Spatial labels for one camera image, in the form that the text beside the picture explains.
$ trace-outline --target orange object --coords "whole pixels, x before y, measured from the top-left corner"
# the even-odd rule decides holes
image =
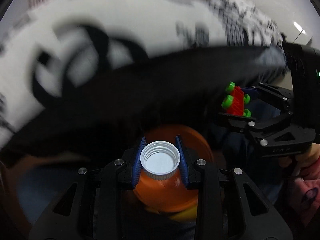
[[[213,162],[213,154],[204,137],[184,125],[167,125],[145,134],[147,143],[167,141],[175,143],[181,135],[183,144],[197,151],[199,158]],[[141,170],[139,183],[133,191],[140,201],[159,212],[180,212],[193,207],[198,201],[198,190],[187,190],[181,181],[179,170],[169,179],[154,180]]]

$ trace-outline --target yellow object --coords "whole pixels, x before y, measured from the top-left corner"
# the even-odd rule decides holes
[[[169,218],[171,220],[177,221],[177,222],[191,222],[196,221],[197,218],[197,210],[198,205],[194,205],[193,207],[186,209],[184,211],[181,211],[177,214],[174,214],[170,216]]]

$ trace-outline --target red object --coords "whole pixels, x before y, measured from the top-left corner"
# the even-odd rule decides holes
[[[244,93],[240,87],[235,86],[234,90],[230,93],[233,96],[232,105],[227,109],[228,114],[243,116],[244,112]]]

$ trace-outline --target blue gripper pad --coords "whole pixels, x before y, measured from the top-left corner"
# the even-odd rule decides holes
[[[132,184],[133,188],[135,188],[136,185],[139,182],[139,178],[140,178],[140,174],[141,174],[140,155],[141,155],[141,152],[142,152],[142,150],[143,150],[143,148],[145,146],[146,146],[146,138],[143,137],[141,139],[140,145],[138,147],[136,159],[134,160],[133,167],[132,167],[132,181],[131,181],[131,184]]]
[[[185,187],[188,187],[188,185],[189,185],[188,166],[187,166],[187,162],[184,157],[183,150],[182,150],[182,145],[181,145],[181,142],[180,142],[178,136],[176,136],[176,147],[180,153],[179,170],[180,170],[181,180],[182,180],[183,184],[185,185]]]

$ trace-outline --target black fabric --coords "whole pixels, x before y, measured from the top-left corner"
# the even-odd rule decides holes
[[[13,135],[1,150],[8,167],[18,154],[69,150],[109,163],[160,124],[201,131],[220,111],[226,85],[271,82],[286,71],[276,48],[198,48],[105,72],[76,88]]]

